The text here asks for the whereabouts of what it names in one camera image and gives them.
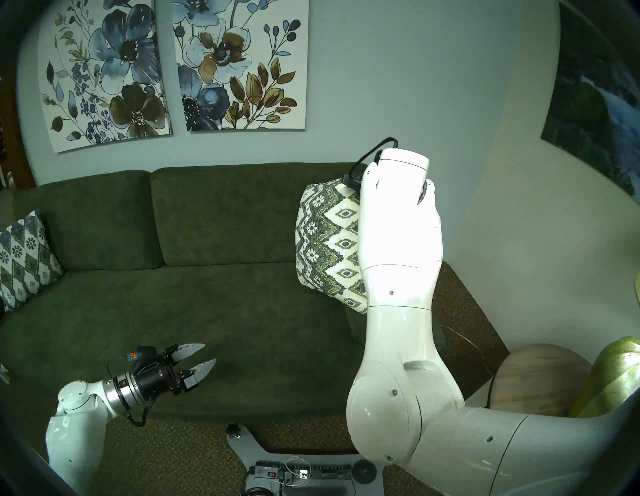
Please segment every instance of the metal base plate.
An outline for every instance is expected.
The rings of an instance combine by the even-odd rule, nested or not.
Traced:
[[[343,465],[355,465],[356,462],[364,460],[359,454],[283,454],[283,453],[269,453],[265,451],[258,441],[255,440],[253,435],[248,431],[245,426],[240,427],[240,437],[232,438],[227,436],[227,442],[231,449],[240,457],[244,467],[249,470],[249,467],[254,467],[258,461],[272,461],[276,463],[284,463],[293,456],[300,456],[307,460],[312,466],[317,467],[339,467]],[[289,465],[300,465],[300,460],[292,460]],[[324,480],[324,479],[309,479],[308,482],[301,488],[285,487],[282,490],[283,496],[313,496],[315,494],[323,494],[322,490],[336,490],[337,495],[344,496],[385,496],[385,489],[382,482],[382,470],[384,465],[376,465],[378,471],[376,479],[370,484],[359,484],[353,478],[350,480]],[[300,484],[301,481],[296,479],[294,484]],[[246,480],[246,488],[261,487],[271,490],[276,494],[280,490],[280,484],[276,481],[270,481],[269,479],[261,479],[249,475]]]

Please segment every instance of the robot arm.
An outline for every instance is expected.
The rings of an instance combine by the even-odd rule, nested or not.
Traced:
[[[368,460],[400,465],[446,495],[563,494],[625,413],[566,419],[465,406],[431,330],[442,235],[428,163],[387,148],[362,177],[367,336],[347,403],[351,439]]]
[[[442,235],[428,163],[387,148],[367,167],[360,190],[367,339],[347,420],[360,454],[385,464],[407,461],[435,415],[464,406],[431,331]]]
[[[177,395],[197,387],[215,360],[188,371],[174,372],[173,366],[204,346],[174,345],[159,355],[154,347],[140,346],[129,354],[129,359],[135,361],[131,372],[92,384],[73,381],[64,386],[58,393],[58,409],[49,421],[45,438],[49,466],[74,491],[86,494],[102,460],[107,422],[125,415],[133,425],[142,427],[159,395],[168,391]],[[136,422],[130,410],[145,402],[142,422]]]

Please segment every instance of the green and white pillow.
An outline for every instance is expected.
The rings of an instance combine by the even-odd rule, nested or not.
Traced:
[[[49,249],[38,210],[0,232],[0,289],[5,312],[17,310],[63,274]]]
[[[296,222],[296,271],[317,289],[361,314],[367,295],[358,265],[360,199],[336,179],[306,187]]]

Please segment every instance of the floral painting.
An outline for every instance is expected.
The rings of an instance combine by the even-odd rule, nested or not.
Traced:
[[[560,53],[542,139],[640,204],[640,75],[582,12],[566,2],[559,8]]]
[[[189,131],[304,129],[308,0],[172,0]]]
[[[38,82],[54,151],[170,134],[154,0],[56,0]]]

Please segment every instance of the green sofa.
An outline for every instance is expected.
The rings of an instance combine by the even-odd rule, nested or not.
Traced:
[[[302,286],[294,228],[307,184],[349,164],[125,171],[17,193],[40,209],[65,276],[0,319],[0,362],[48,394],[129,370],[119,357],[203,342],[218,362],[197,390],[150,417],[263,422],[344,411],[364,352],[364,317]]]

